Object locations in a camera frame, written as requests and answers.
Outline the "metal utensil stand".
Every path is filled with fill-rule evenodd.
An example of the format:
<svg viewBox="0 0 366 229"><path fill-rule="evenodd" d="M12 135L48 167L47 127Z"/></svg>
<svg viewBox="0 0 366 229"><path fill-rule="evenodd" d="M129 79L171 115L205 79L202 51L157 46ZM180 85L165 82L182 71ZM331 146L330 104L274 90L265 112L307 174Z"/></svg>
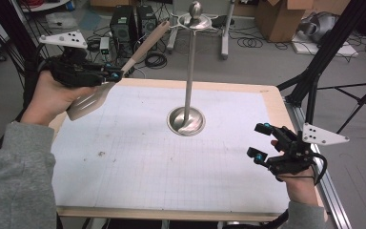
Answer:
<svg viewBox="0 0 366 229"><path fill-rule="evenodd" d="M193 1L189 5L188 12L177 17L177 27L190 33L185 103L183 107L177 107L169 112L167 124L170 130L177 135L193 136L199 134L206 124L205 116L191 104L196 34L199 31L211 29L213 27L212 19L203 14L200 2Z"/></svg>

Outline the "large cardboard box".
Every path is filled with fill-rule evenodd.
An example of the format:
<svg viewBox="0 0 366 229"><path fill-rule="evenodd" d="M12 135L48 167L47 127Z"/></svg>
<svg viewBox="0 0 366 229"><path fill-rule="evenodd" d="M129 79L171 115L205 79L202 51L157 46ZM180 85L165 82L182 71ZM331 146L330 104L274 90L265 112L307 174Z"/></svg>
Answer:
<svg viewBox="0 0 366 229"><path fill-rule="evenodd" d="M314 0L259 0L255 24L263 37L271 42L289 42L306 10Z"/></svg>

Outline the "black tripod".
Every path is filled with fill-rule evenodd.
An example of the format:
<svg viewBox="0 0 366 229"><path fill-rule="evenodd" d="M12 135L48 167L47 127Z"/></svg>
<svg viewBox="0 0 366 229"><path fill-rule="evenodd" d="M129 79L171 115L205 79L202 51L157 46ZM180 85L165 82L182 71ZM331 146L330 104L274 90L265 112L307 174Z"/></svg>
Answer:
<svg viewBox="0 0 366 229"><path fill-rule="evenodd" d="M328 87L320 87L318 88L319 91L322 90L336 90L342 94L345 94L348 97L351 97L355 102L356 106L352 110L351 114L347 117L344 123L339 127L337 133L340 134L345 127L352 121L352 119L356 116L356 114L366 106L366 93L362 96L357 96L350 92L347 92L349 88L357 88L357 87L365 87L366 83L356 83L356 84L348 84L348 85L336 85L336 86L328 86Z"/></svg>

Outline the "black metal frame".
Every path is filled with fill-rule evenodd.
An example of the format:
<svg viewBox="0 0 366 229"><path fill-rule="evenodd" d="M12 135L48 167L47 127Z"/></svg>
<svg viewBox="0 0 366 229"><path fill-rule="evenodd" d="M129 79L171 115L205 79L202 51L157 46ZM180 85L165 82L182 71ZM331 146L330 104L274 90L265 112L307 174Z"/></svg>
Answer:
<svg viewBox="0 0 366 229"><path fill-rule="evenodd" d="M42 45L36 45L11 0L0 0L0 45L24 77L23 107L31 103L39 78Z"/></svg>

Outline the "grey rounded machine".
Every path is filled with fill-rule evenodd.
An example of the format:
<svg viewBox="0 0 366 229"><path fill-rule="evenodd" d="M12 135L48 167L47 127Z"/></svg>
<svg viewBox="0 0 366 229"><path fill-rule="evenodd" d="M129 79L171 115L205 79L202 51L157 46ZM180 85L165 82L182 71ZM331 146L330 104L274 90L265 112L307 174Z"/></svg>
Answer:
<svg viewBox="0 0 366 229"><path fill-rule="evenodd" d="M297 30L302 31L315 43L319 43L333 29L337 20L337 15L327 11L312 12L300 21Z"/></svg>

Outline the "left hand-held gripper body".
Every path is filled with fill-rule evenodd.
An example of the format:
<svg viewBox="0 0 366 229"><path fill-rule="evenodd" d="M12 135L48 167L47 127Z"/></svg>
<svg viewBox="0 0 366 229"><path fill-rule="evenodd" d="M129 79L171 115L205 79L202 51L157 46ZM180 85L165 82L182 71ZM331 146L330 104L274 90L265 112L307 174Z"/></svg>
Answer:
<svg viewBox="0 0 366 229"><path fill-rule="evenodd" d="M105 82L101 67L86 59L88 43L80 30L41 35L39 43L63 48L60 55L47 58L41 66L51 72L54 80L67 87L94 87Z"/></svg>

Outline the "person's left hand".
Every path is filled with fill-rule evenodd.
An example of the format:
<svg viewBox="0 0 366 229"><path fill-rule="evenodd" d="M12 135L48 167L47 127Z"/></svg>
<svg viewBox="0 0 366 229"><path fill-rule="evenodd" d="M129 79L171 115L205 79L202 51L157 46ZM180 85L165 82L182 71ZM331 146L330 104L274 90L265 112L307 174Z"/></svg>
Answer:
<svg viewBox="0 0 366 229"><path fill-rule="evenodd" d="M48 126L74 100L94 94L95 91L95 87L67 88L55 81L50 71L43 71L39 74L32 100L24 111L21 122Z"/></svg>

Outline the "black computer tower labelled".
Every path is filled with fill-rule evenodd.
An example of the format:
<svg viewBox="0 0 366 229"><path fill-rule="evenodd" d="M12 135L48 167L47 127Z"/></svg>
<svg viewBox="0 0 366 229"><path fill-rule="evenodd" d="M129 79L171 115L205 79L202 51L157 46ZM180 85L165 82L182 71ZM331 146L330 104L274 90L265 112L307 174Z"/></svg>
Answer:
<svg viewBox="0 0 366 229"><path fill-rule="evenodd" d="M110 23L112 38L117 45L133 48L137 41L137 28L133 6L117 5Z"/></svg>

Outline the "black frame strut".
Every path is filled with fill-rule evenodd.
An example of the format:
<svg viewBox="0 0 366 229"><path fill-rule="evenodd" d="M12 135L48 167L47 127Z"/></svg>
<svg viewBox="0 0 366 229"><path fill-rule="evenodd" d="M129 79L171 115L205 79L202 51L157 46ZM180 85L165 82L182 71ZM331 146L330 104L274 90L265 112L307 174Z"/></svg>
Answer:
<svg viewBox="0 0 366 229"><path fill-rule="evenodd" d="M302 101L308 97L305 121L312 124L315 114L316 92L319 78L336 56L337 52L350 36L355 27L366 15L366 0L351 0L339 16L335 26L308 67L299 75L277 85L280 91L294 86L285 101L300 108Z"/></svg>

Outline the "white grid mat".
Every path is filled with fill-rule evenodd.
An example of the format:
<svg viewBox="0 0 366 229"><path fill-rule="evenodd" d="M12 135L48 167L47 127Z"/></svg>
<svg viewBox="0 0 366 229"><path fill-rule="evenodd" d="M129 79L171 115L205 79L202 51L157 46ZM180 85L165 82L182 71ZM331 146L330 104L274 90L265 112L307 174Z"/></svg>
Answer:
<svg viewBox="0 0 366 229"><path fill-rule="evenodd" d="M194 136L167 125L183 100L181 89L117 85L99 109L64 120L52 145L57 205L282 213L284 184L247 155L275 154L254 129L269 119L262 94L194 91L206 119Z"/></svg>

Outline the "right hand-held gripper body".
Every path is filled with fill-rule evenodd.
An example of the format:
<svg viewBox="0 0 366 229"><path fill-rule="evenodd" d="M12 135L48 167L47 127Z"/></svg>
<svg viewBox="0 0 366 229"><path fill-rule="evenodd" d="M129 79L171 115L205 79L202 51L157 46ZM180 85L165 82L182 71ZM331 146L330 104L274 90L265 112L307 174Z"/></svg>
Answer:
<svg viewBox="0 0 366 229"><path fill-rule="evenodd" d="M301 131L296 134L285 126L276 127L277 140L274 146L281 156L269 157L266 162L268 169L275 175L298 174L307 170L319 158L323 165L320 175L323 176L327 170L327 159L319 153L315 153L311 145L335 145L346 143L350 138L321 129L309 123L304 123Z"/></svg>

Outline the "beige slotted spatula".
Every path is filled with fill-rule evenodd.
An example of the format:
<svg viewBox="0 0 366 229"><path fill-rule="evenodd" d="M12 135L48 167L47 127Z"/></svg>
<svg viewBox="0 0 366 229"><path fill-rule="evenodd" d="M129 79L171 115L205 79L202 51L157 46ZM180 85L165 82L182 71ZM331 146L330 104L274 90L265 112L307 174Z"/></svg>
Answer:
<svg viewBox="0 0 366 229"><path fill-rule="evenodd" d="M121 71L123 73L128 72L158 42L169 28L169 21L160 23L121 68ZM106 82L104 85L99 86L94 94L77 98L67 109L69 119L76 120L98 109L105 102L109 91L114 85L115 82Z"/></svg>

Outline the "open cardboard box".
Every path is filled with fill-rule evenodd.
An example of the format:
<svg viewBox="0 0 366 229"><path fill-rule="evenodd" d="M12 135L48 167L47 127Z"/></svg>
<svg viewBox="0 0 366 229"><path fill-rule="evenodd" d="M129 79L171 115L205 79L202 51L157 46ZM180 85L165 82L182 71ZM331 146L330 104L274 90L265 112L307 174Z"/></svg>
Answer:
<svg viewBox="0 0 366 229"><path fill-rule="evenodd" d="M90 4L94 7L114 7L117 5L114 0L90 0Z"/></svg>

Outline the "white floor stand legs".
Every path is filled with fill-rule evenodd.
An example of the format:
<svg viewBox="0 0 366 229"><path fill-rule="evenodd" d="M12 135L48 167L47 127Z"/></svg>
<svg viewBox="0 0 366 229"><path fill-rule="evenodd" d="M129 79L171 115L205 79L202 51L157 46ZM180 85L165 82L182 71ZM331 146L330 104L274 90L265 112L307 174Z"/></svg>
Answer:
<svg viewBox="0 0 366 229"><path fill-rule="evenodd" d="M174 43L180 29L190 29L195 31L215 30L213 21L217 16L210 17L203 12L203 6L198 0L193 0L185 13L177 14L175 2L173 0L173 12L171 13L172 25L169 41L167 44L167 52L171 53ZM228 0L229 6L225 21L222 23L223 30L221 34L221 57L226 60L229 56L229 31L234 14L235 0Z"/></svg>

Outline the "white round platform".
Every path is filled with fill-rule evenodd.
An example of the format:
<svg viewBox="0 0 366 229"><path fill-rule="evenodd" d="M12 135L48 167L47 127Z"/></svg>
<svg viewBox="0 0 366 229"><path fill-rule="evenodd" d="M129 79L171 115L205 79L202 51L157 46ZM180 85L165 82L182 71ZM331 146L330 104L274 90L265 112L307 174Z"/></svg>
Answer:
<svg viewBox="0 0 366 229"><path fill-rule="evenodd" d="M22 12L37 12L43 10L51 10L60 6L65 6L71 0L59 0L58 2L50 2L49 0L32 0L34 5L28 3L21 3L20 8Z"/></svg>

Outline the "aluminium rail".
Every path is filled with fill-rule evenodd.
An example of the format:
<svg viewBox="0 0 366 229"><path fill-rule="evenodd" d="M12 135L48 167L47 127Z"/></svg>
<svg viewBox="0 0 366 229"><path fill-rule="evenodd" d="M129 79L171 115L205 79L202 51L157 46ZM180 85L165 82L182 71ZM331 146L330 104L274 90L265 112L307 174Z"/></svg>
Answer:
<svg viewBox="0 0 366 229"><path fill-rule="evenodd" d="M304 112L301 108L295 107L289 102L284 102L284 104L293 126L297 131L299 131L303 127L303 123L305 121ZM333 226L332 229L353 229L329 171L325 172L322 180L317 185L317 189L325 206L328 223Z"/></svg>

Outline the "small grey device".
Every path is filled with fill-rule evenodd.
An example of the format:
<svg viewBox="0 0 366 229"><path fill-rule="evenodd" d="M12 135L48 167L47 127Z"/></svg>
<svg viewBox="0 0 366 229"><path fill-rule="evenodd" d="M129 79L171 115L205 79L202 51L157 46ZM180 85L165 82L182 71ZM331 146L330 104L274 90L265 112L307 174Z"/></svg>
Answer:
<svg viewBox="0 0 366 229"><path fill-rule="evenodd" d="M102 54L107 55L110 53L110 38L101 37L99 50Z"/></svg>

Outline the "person's right hand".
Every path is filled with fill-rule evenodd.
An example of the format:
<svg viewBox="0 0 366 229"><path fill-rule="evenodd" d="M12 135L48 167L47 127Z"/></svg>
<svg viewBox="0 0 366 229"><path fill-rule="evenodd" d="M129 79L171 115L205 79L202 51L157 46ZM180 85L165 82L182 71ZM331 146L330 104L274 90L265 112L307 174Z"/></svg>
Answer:
<svg viewBox="0 0 366 229"><path fill-rule="evenodd" d="M278 178L286 183L291 201L317 206L315 181L312 175L280 175Z"/></svg>

